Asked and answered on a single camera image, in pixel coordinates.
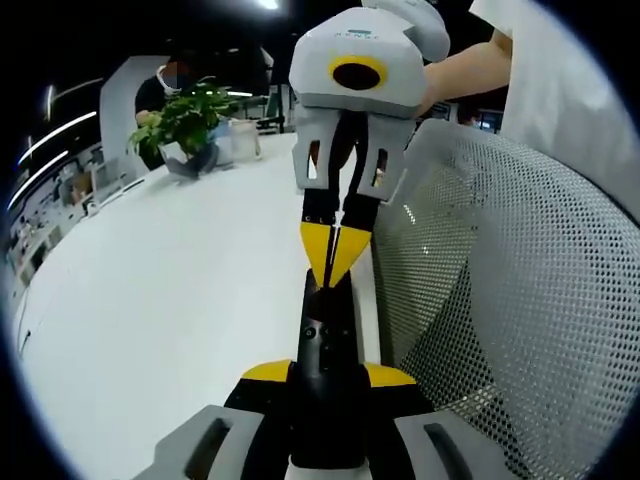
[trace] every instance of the white desk surface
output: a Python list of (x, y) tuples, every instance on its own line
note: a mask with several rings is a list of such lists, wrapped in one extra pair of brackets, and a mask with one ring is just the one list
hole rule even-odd
[[(17, 363), (83, 478), (131, 478), (158, 440), (222, 405), (244, 371), (295, 358), (308, 261), (294, 142), (261, 137), (265, 160), (196, 182), (151, 172), (36, 273), (18, 309), (21, 336), (32, 336)], [(365, 357), (379, 361), (369, 251), (353, 281)]]

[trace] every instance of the yellow plastic piece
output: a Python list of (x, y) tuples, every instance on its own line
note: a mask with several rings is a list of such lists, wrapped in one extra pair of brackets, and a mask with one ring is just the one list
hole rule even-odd
[(316, 283), (322, 287), (324, 285), (324, 270), (329, 254), (329, 239), (331, 237), (331, 226), (320, 225), (319, 223), (301, 222), (300, 235), (304, 249), (311, 263), (313, 276)]
[(333, 79), (333, 72), (336, 68), (347, 63), (357, 63), (359, 65), (365, 65), (375, 70), (380, 76), (380, 81), (373, 88), (379, 88), (387, 81), (387, 66), (380, 60), (365, 55), (344, 55), (342, 57), (334, 58), (329, 64), (329, 77)]
[(397, 368), (383, 367), (375, 363), (365, 363), (369, 374), (369, 382), (372, 387), (399, 387), (402, 385), (415, 385), (416, 381), (410, 375), (401, 372)]
[(291, 360), (263, 363), (247, 370), (242, 378), (246, 380), (262, 380), (264, 382), (286, 382)]
[(329, 286), (335, 287), (340, 279), (349, 271), (362, 251), (371, 240), (371, 232), (351, 227), (340, 227), (338, 245), (333, 258), (333, 267)]

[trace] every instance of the green leaves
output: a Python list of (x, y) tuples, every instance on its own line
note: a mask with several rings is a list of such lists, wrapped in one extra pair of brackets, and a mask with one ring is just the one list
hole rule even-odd
[(195, 155), (206, 145), (219, 116), (233, 106), (226, 92), (209, 83), (196, 84), (170, 98), (161, 112), (152, 112), (129, 142), (136, 151), (141, 144), (157, 151), (160, 145), (178, 142), (185, 153)]

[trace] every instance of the ceiling light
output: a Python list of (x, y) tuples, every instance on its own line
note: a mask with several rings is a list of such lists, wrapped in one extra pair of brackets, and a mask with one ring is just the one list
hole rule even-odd
[(53, 106), (53, 99), (55, 97), (53, 85), (47, 87), (47, 95), (45, 96), (44, 114), (47, 122), (51, 120), (51, 107)]
[(231, 95), (232, 97), (253, 97), (253, 93), (248, 92), (227, 92), (227, 95)]
[(64, 92), (60, 92), (58, 95), (56, 95), (55, 97), (53, 97), (54, 100), (59, 100), (61, 97), (64, 97), (65, 95), (67, 95), (68, 93), (71, 92), (75, 92), (76, 90), (79, 90), (81, 88), (84, 88), (88, 85), (93, 85), (94, 83), (99, 83), (101, 81), (103, 81), (104, 78), (100, 77), (100, 78), (94, 78), (93, 80), (88, 80), (84, 83), (81, 83), (79, 85), (76, 85), (75, 87), (71, 87), (68, 90), (65, 90)]
[(27, 158), (29, 155), (31, 155), (37, 148), (40, 148), (42, 145), (44, 145), (46, 142), (51, 140), (53, 137), (55, 137), (59, 133), (64, 132), (67, 128), (71, 128), (80, 122), (84, 122), (88, 118), (95, 117), (97, 114), (98, 112), (87, 113), (85, 115), (82, 115), (81, 117), (76, 118), (75, 120), (71, 120), (69, 123), (65, 123), (61, 127), (58, 127), (54, 131), (46, 134), (44, 137), (42, 137), (40, 140), (34, 143), (31, 147), (29, 147), (29, 149), (26, 152), (22, 154), (22, 156), (20, 157), (20, 160), (18, 160), (18, 165), (20, 165), (24, 161), (24, 159)]
[(276, 0), (258, 0), (258, 3), (261, 7), (266, 8), (267, 10), (277, 10), (278, 4)]
[(31, 177), (29, 177), (27, 179), (26, 182), (24, 182), (22, 184), (22, 186), (18, 189), (18, 191), (15, 193), (15, 195), (13, 197), (11, 197), (11, 200), (9, 200), (9, 205), (7, 205), (7, 210), (9, 210), (14, 203), (16, 203), (16, 200), (20, 197), (20, 195), (22, 195), (22, 193), (29, 188), (29, 185), (31, 185), (33, 182), (36, 181), (36, 179), (42, 175), (46, 170), (48, 170), (49, 168), (51, 168), (53, 165), (55, 165), (60, 159), (66, 157), (67, 155), (69, 155), (69, 150), (65, 150), (64, 152), (62, 152), (60, 155), (56, 156), (56, 158), (54, 158), (53, 160), (49, 161), (44, 167), (42, 167), (40, 170), (38, 170), (36, 173), (34, 173)]
[(27, 135), (27, 150), (31, 148), (31, 145), (33, 145), (33, 138), (31, 135)]

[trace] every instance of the white sleeve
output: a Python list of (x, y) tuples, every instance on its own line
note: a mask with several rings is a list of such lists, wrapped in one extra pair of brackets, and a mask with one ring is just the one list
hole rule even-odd
[(469, 11), (476, 17), (480, 17), (496, 30), (500, 30), (506, 36), (511, 37), (513, 22), (511, 7), (514, 0), (474, 0)]

